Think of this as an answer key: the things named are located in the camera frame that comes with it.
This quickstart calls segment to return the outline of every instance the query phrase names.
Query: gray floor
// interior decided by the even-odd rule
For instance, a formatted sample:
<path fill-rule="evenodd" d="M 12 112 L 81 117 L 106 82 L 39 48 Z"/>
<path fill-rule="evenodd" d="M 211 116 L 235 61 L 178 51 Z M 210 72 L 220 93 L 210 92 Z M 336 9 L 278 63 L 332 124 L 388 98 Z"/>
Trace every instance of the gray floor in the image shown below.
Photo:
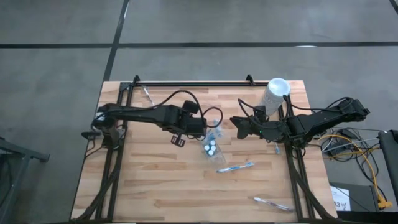
<path fill-rule="evenodd" d="M 123 0 L 2 1 L 0 44 L 111 43 Z M 398 40 L 388 0 L 131 1 L 121 42 L 340 42 Z M 109 49 L 0 49 L 0 136 L 40 152 L 16 220 L 68 220 L 86 130 Z M 305 80 L 313 106 L 359 98 L 371 114 L 356 127 L 397 129 L 397 47 L 119 49 L 111 80 Z M 376 133 L 362 132 L 364 137 Z M 378 184 L 397 211 L 382 152 Z M 369 185 L 355 162 L 326 162 L 333 182 Z"/>

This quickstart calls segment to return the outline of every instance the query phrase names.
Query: wooden table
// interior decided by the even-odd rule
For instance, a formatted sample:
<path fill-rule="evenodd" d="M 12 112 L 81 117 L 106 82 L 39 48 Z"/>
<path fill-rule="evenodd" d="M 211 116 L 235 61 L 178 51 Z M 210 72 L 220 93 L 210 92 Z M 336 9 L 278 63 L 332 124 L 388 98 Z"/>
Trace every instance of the wooden table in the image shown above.
<path fill-rule="evenodd" d="M 292 103 L 309 107 L 304 82 L 289 81 Z M 119 82 L 104 82 L 99 106 L 115 103 Z M 250 105 L 260 102 L 264 87 L 152 87 L 149 93 L 160 103 L 178 89 L 196 95 L 202 108 L 218 106 L 223 110 L 222 128 L 225 135 L 218 144 L 229 165 L 254 161 L 255 166 L 217 174 L 208 165 L 200 143 L 187 140 L 185 147 L 170 143 L 172 135 L 154 124 L 129 123 L 123 163 L 119 179 L 114 222 L 288 222 L 296 221 L 295 213 L 264 204 L 252 198 L 261 197 L 294 207 L 289 170 L 283 144 L 276 154 L 274 143 L 255 136 L 240 140 L 230 116 L 244 116 L 237 99 Z M 189 95 L 177 94 L 168 103 L 182 106 Z M 135 88 L 132 106 L 150 106 L 142 88 Z M 294 114 L 308 114 L 296 110 Z M 209 111 L 209 122 L 218 119 L 216 110 Z M 271 119 L 278 119 L 277 113 Z M 106 153 L 102 149 L 84 163 L 72 218 L 79 216 L 97 194 Z M 326 210 L 336 217 L 328 177 L 322 155 L 317 147 L 308 147 L 304 157 L 312 192 Z M 307 217 L 305 200 L 300 192 L 303 213 Z"/>

